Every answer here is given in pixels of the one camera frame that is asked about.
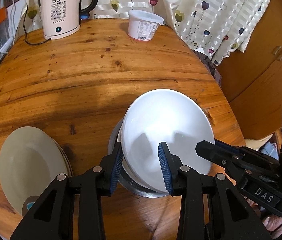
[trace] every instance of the screw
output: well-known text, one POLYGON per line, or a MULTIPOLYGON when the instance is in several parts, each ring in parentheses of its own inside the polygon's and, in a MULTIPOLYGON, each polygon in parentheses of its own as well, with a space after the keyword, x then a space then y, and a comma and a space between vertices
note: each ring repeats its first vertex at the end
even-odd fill
POLYGON ((95 166, 95 167, 93 167, 93 169, 92 169, 94 172, 100 172, 100 171, 102 171, 102 167, 101 166, 95 166))
POLYGON ((64 180, 66 177, 65 177, 65 175, 64 174, 59 174, 58 176, 57 176, 57 180, 59 180, 59 181, 62 181, 62 180, 64 180))
POLYGON ((220 179, 220 180, 225 180, 225 175, 222 174, 222 173, 218 173, 217 178, 220 179))
POLYGON ((180 167, 180 170, 182 170, 182 171, 184 171, 184 172, 187 172, 187 171, 190 170, 190 168, 189 168, 189 166, 182 165, 182 166, 180 167))

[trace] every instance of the round wooden tabletop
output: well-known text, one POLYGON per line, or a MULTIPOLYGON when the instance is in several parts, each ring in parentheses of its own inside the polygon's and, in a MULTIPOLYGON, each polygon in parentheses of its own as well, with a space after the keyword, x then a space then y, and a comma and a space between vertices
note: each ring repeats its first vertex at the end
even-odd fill
MULTIPOLYGON (((158 88, 192 98, 215 138, 244 144, 221 89, 173 30, 160 26, 151 41, 140 42, 127 29, 127 20, 96 19, 43 45, 20 38, 0 65, 0 149, 15 129, 38 127, 65 149, 74 175, 82 174, 107 154, 110 134, 129 105, 158 88)), ((28 39, 42 41, 42 30, 28 39)), ((210 175, 221 171, 213 165, 210 175)), ((180 197, 143 198, 118 186, 111 198, 102 198, 107 239, 176 239, 180 203, 180 197)), ((0 234, 9 239, 21 219, 0 185, 0 234)))

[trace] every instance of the cabinet door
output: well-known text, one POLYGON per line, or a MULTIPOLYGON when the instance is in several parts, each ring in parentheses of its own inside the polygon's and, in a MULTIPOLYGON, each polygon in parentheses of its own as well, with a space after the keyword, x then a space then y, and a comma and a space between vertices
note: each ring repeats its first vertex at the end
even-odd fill
POLYGON ((246 139, 261 139, 282 126, 281 55, 230 106, 246 139))
POLYGON ((244 53, 230 53, 217 67, 222 76, 222 91, 231 102, 254 82, 275 60, 282 49, 282 0, 271 0, 261 20, 252 32, 244 53))

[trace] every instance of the stack of bowls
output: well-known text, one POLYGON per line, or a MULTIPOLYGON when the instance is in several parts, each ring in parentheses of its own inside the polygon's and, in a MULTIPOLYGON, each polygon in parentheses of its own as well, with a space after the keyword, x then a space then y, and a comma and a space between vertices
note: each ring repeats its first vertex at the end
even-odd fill
POLYGON ((214 143, 209 120, 193 100, 174 90, 152 90, 138 97, 114 129, 110 153, 116 137, 124 154, 119 182, 137 195, 168 195, 158 157, 161 141, 201 174, 207 175, 212 165, 195 151, 202 140, 214 143))
POLYGON ((25 126, 13 131, 0 151, 0 183, 11 206, 22 216, 55 177, 73 176, 70 162, 49 135, 25 126))

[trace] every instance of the metal bowl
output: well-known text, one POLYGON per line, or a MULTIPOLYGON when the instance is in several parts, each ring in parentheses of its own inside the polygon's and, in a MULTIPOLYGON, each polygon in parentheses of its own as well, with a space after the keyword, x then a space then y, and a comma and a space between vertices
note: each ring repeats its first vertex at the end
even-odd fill
MULTIPOLYGON (((120 130, 122 123, 123 123, 123 119, 121 119, 120 122, 118 122, 118 124, 114 127, 111 133, 109 144, 108 144, 108 155, 111 154, 113 151, 114 144, 118 139, 118 134, 119 134, 119 130, 120 130)), ((146 187, 139 185, 125 172, 123 168, 121 169, 121 173, 119 176, 119 182, 128 191, 136 195, 139 195, 141 197, 157 198, 157 197, 165 197, 169 195, 168 193, 159 193, 159 192, 153 191, 151 189, 148 189, 146 187)))

